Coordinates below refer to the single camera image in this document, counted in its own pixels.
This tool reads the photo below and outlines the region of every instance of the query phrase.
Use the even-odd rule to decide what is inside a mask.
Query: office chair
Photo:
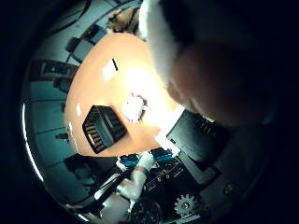
[[[93,24],[84,32],[82,38],[95,45],[106,33],[106,30],[102,26]]]
[[[114,145],[126,133],[110,106],[93,105],[82,125],[83,132],[95,153]]]
[[[72,84],[72,79],[68,77],[56,77],[53,80],[53,87],[58,88],[64,93],[68,93]]]
[[[82,63],[86,55],[93,48],[93,43],[86,39],[79,39],[76,37],[70,38],[65,46],[65,50],[70,53],[78,63]]]

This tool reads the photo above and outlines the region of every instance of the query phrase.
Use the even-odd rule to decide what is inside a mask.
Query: conference table
[[[117,70],[104,72],[111,62]],[[123,105],[132,95],[142,97],[147,105],[138,122],[129,122],[123,114]],[[82,130],[92,105],[110,106],[126,129],[122,139],[98,154]],[[146,42],[129,34],[105,35],[75,74],[66,99],[64,125],[69,144],[80,155],[129,155],[159,147],[155,136],[169,125],[178,106],[156,74]]]

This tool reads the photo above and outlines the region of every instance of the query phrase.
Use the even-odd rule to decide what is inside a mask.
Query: desk
[[[119,70],[105,80],[102,68],[112,59]],[[140,95],[150,107],[138,123],[127,122],[122,113],[130,92]],[[82,131],[92,105],[111,106],[127,130],[120,141],[99,154],[93,152]],[[106,35],[92,48],[75,75],[66,99],[64,125],[77,153],[121,156],[159,147],[155,136],[171,122],[177,107],[154,71],[147,43],[128,34]]]

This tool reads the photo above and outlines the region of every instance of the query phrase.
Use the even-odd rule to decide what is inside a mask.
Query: person
[[[274,82],[251,27],[218,1],[145,0],[140,30],[169,95],[228,126],[268,123]]]

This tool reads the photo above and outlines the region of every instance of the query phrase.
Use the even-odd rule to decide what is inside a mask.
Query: black chair
[[[72,84],[72,79],[68,77],[56,77],[53,80],[53,87],[58,88],[64,93],[68,93]]]
[[[93,105],[82,125],[83,132],[95,153],[119,141],[126,133],[110,106]]]
[[[82,38],[95,45],[106,33],[106,30],[102,26],[93,24],[84,32]]]
[[[71,54],[78,63],[82,63],[86,55],[93,48],[93,43],[76,37],[70,38],[65,46],[65,50]]]

